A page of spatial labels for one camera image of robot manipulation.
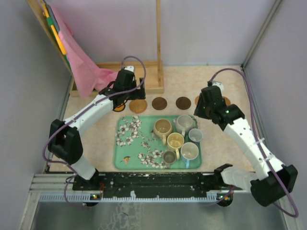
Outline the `light woven coaster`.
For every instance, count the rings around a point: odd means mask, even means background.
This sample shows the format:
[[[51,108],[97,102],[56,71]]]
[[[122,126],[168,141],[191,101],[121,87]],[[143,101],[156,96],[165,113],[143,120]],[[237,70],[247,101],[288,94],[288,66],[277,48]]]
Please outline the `light woven coaster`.
[[[195,104],[196,104],[196,105],[198,104],[198,101],[199,101],[199,96],[197,96],[197,97],[195,98]]]

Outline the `light brown wooden coaster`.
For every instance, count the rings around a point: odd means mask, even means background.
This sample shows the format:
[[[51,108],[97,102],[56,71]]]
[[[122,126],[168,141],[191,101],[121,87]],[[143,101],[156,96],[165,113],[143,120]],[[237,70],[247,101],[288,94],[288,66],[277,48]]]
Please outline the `light brown wooden coaster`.
[[[224,100],[225,100],[225,103],[226,103],[227,106],[231,105],[231,102],[227,97],[224,97]]]

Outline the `woven rattan coaster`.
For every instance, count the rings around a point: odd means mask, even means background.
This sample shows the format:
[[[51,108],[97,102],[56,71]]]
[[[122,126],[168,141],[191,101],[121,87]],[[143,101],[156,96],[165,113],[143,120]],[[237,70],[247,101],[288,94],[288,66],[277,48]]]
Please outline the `woven rattan coaster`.
[[[140,114],[147,109],[147,105],[148,104],[145,99],[133,100],[129,104],[129,109],[135,114]]]

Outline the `dark brown wooden coaster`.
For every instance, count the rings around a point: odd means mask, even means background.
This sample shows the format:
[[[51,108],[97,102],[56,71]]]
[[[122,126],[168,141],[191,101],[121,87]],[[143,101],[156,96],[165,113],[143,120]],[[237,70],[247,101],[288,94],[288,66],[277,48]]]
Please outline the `dark brown wooden coaster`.
[[[191,100],[187,97],[179,97],[176,100],[176,106],[180,110],[187,110],[191,107]]]

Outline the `white grey mug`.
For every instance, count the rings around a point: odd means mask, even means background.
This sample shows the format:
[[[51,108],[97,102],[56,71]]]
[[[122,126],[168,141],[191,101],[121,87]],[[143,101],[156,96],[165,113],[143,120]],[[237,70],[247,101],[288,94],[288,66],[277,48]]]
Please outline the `white grey mug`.
[[[176,131],[183,137],[193,128],[194,121],[189,115],[180,115],[175,122]]]

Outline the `dark reddish wooden coaster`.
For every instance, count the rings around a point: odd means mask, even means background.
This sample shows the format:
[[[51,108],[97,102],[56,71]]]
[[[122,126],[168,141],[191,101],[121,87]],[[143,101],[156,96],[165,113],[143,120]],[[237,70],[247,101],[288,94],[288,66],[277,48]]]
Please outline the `dark reddish wooden coaster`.
[[[167,107],[167,100],[163,97],[156,97],[152,101],[152,107],[155,110],[164,110]]]

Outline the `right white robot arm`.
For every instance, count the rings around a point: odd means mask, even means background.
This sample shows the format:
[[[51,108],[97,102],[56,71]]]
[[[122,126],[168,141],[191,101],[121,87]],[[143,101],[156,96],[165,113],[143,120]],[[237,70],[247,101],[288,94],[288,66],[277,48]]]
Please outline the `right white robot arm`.
[[[237,105],[226,105],[221,89],[209,83],[201,90],[195,116],[212,120],[241,148],[252,165],[248,172],[231,164],[214,170],[214,184],[224,190],[229,185],[251,192],[263,207],[292,192],[298,171],[277,159],[260,140],[256,140],[245,115]]]

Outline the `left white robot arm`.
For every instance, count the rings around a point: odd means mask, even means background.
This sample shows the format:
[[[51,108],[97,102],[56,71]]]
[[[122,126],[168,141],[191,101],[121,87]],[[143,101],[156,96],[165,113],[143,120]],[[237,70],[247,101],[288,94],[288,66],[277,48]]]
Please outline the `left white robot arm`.
[[[47,149],[80,176],[85,187],[96,189],[99,173],[83,156],[81,137],[104,115],[128,100],[138,99],[145,99],[144,78],[137,81],[134,67],[123,67],[86,107],[64,121],[56,119],[51,123]]]

